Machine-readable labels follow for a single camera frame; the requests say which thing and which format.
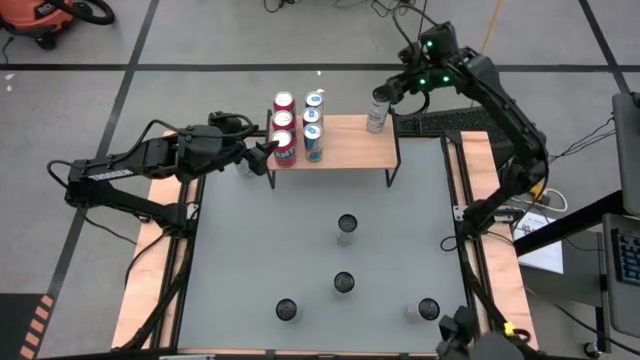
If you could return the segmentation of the grey laptop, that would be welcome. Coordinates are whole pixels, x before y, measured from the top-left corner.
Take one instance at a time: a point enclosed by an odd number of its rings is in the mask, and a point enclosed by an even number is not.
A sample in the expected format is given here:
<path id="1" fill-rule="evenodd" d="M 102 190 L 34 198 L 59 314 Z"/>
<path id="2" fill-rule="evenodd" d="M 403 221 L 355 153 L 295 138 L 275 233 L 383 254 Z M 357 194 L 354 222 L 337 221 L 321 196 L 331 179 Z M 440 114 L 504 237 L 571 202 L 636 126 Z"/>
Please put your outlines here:
<path id="1" fill-rule="evenodd" d="M 602 225 L 611 324 L 640 338 L 640 220 L 606 214 Z"/>

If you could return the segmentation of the white Celsius can blue palm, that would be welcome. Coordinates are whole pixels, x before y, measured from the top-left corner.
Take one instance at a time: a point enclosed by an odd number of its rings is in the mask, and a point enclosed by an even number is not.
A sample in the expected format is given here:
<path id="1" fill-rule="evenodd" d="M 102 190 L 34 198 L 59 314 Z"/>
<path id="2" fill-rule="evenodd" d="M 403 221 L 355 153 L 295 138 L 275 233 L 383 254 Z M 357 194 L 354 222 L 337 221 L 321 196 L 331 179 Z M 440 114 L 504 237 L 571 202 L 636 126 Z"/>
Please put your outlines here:
<path id="1" fill-rule="evenodd" d="M 275 313 L 280 321 L 288 323 L 296 322 L 302 314 L 301 308 L 290 298 L 281 299 L 275 306 Z"/>

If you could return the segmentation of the wood table side board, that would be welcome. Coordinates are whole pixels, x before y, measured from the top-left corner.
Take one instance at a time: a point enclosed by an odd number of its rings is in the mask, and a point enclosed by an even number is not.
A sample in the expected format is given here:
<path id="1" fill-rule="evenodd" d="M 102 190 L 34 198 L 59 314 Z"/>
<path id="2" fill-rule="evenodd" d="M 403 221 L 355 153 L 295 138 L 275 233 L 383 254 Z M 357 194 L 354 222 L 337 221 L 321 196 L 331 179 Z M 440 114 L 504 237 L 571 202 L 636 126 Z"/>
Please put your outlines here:
<path id="1" fill-rule="evenodd" d="M 163 205 L 178 201 L 190 203 L 195 201 L 197 186 L 198 181 L 194 180 L 185 188 L 175 177 L 152 180 L 147 199 Z M 141 225 L 134 255 L 161 233 L 161 228 L 154 222 Z M 168 291 L 183 263 L 187 242 L 187 239 L 164 237 L 136 260 L 125 286 L 111 348 L 121 347 L 131 340 Z M 174 295 L 166 312 L 156 323 L 154 332 L 143 344 L 143 349 L 170 346 L 179 294 Z"/>
<path id="2" fill-rule="evenodd" d="M 488 134 L 463 131 L 462 148 L 474 200 L 489 197 L 499 187 L 496 166 Z M 507 224 L 497 223 L 482 236 L 484 259 L 488 268 L 493 301 L 516 328 L 531 334 L 529 346 L 538 350 L 534 324 L 523 284 L 511 231 Z"/>

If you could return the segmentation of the white paper sheet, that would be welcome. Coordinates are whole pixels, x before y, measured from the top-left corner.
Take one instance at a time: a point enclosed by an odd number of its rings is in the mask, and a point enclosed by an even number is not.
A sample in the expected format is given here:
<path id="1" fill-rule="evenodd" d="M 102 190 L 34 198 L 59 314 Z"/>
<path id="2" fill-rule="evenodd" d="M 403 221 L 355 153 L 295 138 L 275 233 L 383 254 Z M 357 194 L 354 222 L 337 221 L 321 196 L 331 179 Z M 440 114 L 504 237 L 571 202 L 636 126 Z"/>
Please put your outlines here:
<path id="1" fill-rule="evenodd" d="M 540 213 L 529 212 L 513 230 L 514 241 L 518 242 L 520 238 L 529 235 L 552 222 L 554 222 L 553 218 Z M 552 273 L 563 274 L 564 262 L 562 243 L 555 242 L 533 252 L 521 255 L 519 257 L 519 264 Z"/>

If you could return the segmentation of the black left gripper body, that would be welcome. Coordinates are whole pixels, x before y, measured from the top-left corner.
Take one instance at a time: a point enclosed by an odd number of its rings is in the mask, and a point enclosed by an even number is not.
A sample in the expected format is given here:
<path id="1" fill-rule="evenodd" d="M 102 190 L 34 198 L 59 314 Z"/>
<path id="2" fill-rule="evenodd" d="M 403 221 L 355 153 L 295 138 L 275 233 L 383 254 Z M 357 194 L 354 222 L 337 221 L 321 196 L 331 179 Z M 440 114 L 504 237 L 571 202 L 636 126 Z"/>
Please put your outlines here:
<path id="1" fill-rule="evenodd" d="M 245 143 L 246 138 L 246 135 L 233 137 L 219 136 L 216 138 L 216 142 L 219 145 L 215 160 L 215 169 L 217 171 L 223 171 L 227 165 L 242 159 L 247 149 Z"/>

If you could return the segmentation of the red Fanta can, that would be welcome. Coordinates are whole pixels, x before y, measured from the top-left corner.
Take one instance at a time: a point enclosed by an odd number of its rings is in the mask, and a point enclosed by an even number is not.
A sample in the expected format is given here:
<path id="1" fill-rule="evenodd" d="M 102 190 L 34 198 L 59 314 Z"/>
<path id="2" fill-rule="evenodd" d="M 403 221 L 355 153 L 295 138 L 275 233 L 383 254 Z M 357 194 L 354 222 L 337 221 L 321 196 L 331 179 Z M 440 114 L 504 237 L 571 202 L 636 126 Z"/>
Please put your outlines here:
<path id="1" fill-rule="evenodd" d="M 295 124 L 295 116 L 287 111 L 287 110 L 279 110 L 275 112 L 271 119 L 272 127 L 275 131 L 285 130 L 285 131 L 294 131 Z"/>
<path id="2" fill-rule="evenodd" d="M 280 167 L 291 167 L 296 162 L 296 140 L 287 130 L 277 130 L 272 134 L 272 141 L 278 143 L 273 153 L 275 162 Z"/>
<path id="3" fill-rule="evenodd" d="M 295 98 L 289 91 L 279 91 L 273 99 L 273 110 L 295 112 Z"/>

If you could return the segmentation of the wood shelf black metal frame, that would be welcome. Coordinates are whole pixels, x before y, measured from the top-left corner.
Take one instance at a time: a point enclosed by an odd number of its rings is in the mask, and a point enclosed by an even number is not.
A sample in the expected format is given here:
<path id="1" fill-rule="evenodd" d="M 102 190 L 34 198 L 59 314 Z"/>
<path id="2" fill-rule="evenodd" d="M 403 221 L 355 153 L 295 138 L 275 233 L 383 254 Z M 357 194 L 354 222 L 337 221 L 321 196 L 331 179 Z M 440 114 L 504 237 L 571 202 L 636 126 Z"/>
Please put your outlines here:
<path id="1" fill-rule="evenodd" d="M 323 117 L 323 156 L 318 162 L 305 158 L 302 139 L 302 118 L 296 119 L 296 162 L 291 167 L 280 166 L 271 156 L 267 178 L 275 188 L 278 171 L 296 170 L 358 170 L 383 169 L 386 185 L 391 187 L 401 166 L 397 120 L 393 114 L 386 118 L 383 130 L 371 133 L 366 129 L 366 115 L 325 115 Z"/>

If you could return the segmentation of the white Celsius can blue print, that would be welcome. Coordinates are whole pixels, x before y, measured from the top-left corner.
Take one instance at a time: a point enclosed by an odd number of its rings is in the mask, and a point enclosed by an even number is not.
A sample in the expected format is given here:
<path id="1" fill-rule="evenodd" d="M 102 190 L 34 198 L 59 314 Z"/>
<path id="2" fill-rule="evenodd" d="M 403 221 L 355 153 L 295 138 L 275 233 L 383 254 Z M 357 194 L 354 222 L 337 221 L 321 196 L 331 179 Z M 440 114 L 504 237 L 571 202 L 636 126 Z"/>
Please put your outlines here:
<path id="1" fill-rule="evenodd" d="M 354 234 L 358 227 L 358 221 L 352 214 L 343 214 L 338 219 L 338 229 L 336 240 L 341 246 L 348 246 L 353 243 Z"/>

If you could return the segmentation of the black mat orange stripes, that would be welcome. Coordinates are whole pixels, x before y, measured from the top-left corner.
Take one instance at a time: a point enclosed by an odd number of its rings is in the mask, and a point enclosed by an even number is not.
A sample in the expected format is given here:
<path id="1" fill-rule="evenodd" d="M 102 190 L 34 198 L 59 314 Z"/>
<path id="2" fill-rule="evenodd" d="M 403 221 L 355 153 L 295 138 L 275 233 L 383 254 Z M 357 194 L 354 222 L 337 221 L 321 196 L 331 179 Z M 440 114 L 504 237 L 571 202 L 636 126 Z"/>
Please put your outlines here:
<path id="1" fill-rule="evenodd" d="M 0 293 L 0 360 L 36 360 L 56 299 Z"/>

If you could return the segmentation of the black table frame rail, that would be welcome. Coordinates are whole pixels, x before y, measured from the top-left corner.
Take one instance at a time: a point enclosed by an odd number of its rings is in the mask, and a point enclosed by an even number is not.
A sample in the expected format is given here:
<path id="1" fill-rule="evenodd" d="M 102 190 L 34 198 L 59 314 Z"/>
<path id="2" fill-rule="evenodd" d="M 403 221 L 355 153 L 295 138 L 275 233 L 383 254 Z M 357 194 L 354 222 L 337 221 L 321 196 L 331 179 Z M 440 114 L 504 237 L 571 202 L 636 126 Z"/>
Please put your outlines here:
<path id="1" fill-rule="evenodd" d="M 194 180 L 189 186 L 182 185 L 180 188 L 179 201 L 186 205 L 194 205 L 196 209 L 188 216 L 186 237 L 172 237 L 170 240 L 161 286 L 162 299 L 167 299 L 168 303 L 156 324 L 152 338 L 152 344 L 159 347 L 177 347 L 199 222 L 197 207 L 202 204 L 204 180 L 202 177 Z"/>
<path id="2" fill-rule="evenodd" d="M 461 135 L 453 133 L 453 137 L 454 139 L 451 139 L 449 134 L 445 133 L 441 136 L 440 141 L 444 154 L 452 215 L 454 218 L 453 240 L 455 241 L 455 246 L 453 250 L 457 253 L 460 260 L 462 282 L 466 297 L 467 311 L 465 312 L 463 320 L 469 327 L 471 342 L 474 342 L 482 335 L 486 319 L 483 305 L 476 294 L 476 289 L 482 285 L 482 282 L 477 279 L 474 272 L 474 266 L 477 261 L 474 241 L 466 240 L 463 237 L 461 221 L 456 218 L 458 210 L 467 205 L 467 201 L 470 199 L 470 190 L 467 185 L 468 176 L 465 173 L 466 164 L 462 150 Z"/>

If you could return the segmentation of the orange shop vacuum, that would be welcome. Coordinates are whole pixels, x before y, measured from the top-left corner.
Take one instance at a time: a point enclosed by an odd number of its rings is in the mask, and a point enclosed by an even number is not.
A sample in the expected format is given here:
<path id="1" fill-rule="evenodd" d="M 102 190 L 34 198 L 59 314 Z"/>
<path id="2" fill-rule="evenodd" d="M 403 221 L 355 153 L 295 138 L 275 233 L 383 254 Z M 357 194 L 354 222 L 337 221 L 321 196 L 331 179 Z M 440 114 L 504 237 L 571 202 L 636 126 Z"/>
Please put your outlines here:
<path id="1" fill-rule="evenodd" d="M 75 20 L 108 26 L 115 19 L 104 0 L 0 0 L 0 29 L 31 38 L 43 50 L 54 49 Z"/>

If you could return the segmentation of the white Celsius can blue band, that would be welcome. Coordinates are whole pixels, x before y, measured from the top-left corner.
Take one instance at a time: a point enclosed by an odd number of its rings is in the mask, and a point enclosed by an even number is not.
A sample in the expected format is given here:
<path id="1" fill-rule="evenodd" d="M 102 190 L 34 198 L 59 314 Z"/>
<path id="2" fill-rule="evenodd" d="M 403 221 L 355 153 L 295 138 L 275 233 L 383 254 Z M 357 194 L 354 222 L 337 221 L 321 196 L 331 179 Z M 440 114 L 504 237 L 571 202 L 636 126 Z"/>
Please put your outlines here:
<path id="1" fill-rule="evenodd" d="M 391 106 L 391 90 L 387 85 L 377 87 L 371 95 L 367 113 L 367 130 L 380 133 L 385 125 Z"/>

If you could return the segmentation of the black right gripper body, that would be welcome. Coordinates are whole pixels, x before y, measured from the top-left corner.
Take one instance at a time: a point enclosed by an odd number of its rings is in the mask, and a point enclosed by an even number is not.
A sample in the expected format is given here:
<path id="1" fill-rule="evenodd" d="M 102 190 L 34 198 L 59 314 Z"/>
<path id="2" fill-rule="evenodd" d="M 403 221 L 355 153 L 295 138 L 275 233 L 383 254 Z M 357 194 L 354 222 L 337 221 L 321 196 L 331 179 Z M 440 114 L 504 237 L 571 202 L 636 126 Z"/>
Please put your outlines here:
<path id="1" fill-rule="evenodd" d="M 403 88 L 401 90 L 392 90 L 392 96 L 403 94 L 405 97 L 406 93 L 409 93 L 410 95 L 421 93 L 426 100 L 430 99 L 429 93 L 431 91 L 431 87 L 428 72 L 405 71 L 393 77 L 397 77 L 403 81 Z"/>

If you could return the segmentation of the grey monitor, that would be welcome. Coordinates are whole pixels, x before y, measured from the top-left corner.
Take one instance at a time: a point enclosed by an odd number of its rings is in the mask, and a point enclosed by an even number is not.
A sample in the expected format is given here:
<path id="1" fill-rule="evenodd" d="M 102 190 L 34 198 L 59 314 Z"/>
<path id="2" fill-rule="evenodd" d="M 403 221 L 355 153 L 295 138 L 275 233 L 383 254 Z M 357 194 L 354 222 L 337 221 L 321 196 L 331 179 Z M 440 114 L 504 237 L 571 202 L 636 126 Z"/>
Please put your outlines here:
<path id="1" fill-rule="evenodd" d="M 612 97 L 619 172 L 628 207 L 640 206 L 640 92 Z"/>

